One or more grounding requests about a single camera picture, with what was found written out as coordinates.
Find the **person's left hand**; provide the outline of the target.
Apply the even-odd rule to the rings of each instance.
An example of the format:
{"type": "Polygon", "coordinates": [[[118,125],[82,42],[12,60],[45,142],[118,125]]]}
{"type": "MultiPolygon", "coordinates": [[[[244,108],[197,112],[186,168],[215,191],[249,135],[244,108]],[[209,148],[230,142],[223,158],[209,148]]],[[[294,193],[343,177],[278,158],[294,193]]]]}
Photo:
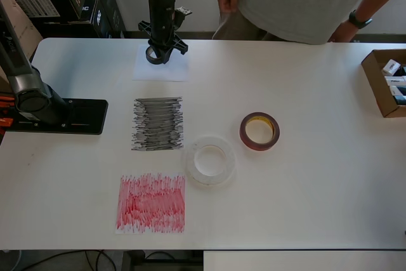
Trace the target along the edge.
{"type": "Polygon", "coordinates": [[[349,21],[342,22],[339,27],[332,33],[329,42],[348,43],[358,32],[358,28],[349,21]]]}

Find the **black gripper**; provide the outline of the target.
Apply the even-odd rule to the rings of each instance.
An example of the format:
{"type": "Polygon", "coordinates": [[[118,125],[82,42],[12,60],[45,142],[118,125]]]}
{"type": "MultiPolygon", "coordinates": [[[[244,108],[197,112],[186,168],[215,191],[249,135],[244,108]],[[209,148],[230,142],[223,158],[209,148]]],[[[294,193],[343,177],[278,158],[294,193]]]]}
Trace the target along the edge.
{"type": "Polygon", "coordinates": [[[166,39],[155,38],[152,35],[152,26],[149,22],[141,21],[138,23],[138,29],[145,32],[152,43],[148,44],[148,52],[158,52],[158,47],[162,49],[162,62],[167,63],[170,59],[173,49],[177,49],[181,54],[188,51],[188,45],[175,33],[174,29],[169,31],[169,36],[166,39]]]}

